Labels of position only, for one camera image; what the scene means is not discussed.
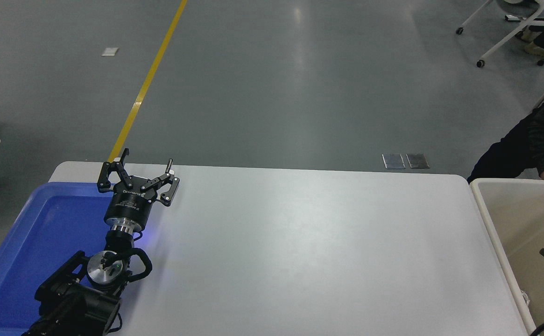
gray floor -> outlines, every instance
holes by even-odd
[[[179,3],[0,1],[0,242],[59,163],[107,159]],[[475,67],[513,29],[492,4],[454,34],[481,3],[189,0],[129,162],[467,176],[544,92],[518,40]]]

